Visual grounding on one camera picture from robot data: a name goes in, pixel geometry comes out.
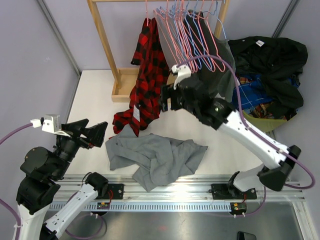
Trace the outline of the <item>red black plaid shirt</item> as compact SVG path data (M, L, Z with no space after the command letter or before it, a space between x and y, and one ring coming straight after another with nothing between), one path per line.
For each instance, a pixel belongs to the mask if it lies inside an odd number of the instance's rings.
M139 66L139 70L129 95L129 109L117 112L112 125L115 134L129 125L138 136L160 117L161 87L167 84L170 75L155 18L144 20L131 64Z

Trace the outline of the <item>grey shirt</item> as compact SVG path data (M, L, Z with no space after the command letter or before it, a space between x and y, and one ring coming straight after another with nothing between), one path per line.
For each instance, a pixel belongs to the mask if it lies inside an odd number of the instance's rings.
M110 170L137 165L132 178L147 192L171 184L181 176L193 175L208 149L191 139L152 133L138 137L129 125L110 138L105 147Z

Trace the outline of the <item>black button shirt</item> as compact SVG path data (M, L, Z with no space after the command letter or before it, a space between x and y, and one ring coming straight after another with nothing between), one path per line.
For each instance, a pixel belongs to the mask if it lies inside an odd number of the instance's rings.
M249 36L229 40L238 75L254 75L273 99L267 112L275 119L304 105L299 75L308 60L307 47L286 37Z

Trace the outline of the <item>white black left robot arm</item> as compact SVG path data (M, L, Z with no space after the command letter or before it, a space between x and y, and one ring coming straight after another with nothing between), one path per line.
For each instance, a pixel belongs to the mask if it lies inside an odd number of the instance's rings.
M108 180L97 172L90 173L74 196L62 209L44 220L60 189L57 183L75 158L78 150L100 148L108 126L106 121L88 127L87 118L62 124L59 116L45 115L31 120L34 128L56 135L54 151L44 147L32 148L24 158L20 169L25 173L16 196L18 215L17 239L58 240L75 217L94 199L103 199L108 194Z

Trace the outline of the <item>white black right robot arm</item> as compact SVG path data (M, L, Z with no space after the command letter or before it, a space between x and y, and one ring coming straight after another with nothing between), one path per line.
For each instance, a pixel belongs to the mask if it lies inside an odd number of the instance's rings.
M162 111L184 109L202 124L223 132L250 150L262 164L247 171L235 172L226 184L230 197L239 198L252 188L264 186L279 192L295 166L290 157L299 157L301 149L288 147L251 126L235 107L222 98L210 97L205 85L196 77L160 89Z

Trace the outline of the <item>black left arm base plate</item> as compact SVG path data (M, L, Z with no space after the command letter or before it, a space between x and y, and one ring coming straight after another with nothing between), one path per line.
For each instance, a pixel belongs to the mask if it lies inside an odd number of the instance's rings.
M98 196L97 200L122 200L124 197L124 187L122 183L110 183L107 187L107 191L103 196Z

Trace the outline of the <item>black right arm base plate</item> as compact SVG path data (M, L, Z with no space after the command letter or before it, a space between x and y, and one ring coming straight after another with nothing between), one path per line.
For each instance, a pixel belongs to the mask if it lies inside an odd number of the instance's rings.
M208 190L214 200L256 200L257 193L255 188L245 192L235 187L228 187L226 183L213 183Z

